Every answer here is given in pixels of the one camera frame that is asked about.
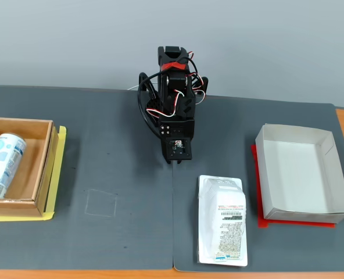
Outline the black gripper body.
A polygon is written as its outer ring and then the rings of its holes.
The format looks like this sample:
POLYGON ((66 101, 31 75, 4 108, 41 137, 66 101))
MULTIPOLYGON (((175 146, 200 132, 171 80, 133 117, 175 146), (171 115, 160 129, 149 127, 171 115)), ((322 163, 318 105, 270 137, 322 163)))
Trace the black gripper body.
POLYGON ((190 140, 192 140, 194 137, 194 129, 194 117, 159 117, 159 137, 161 139, 189 138, 190 140))

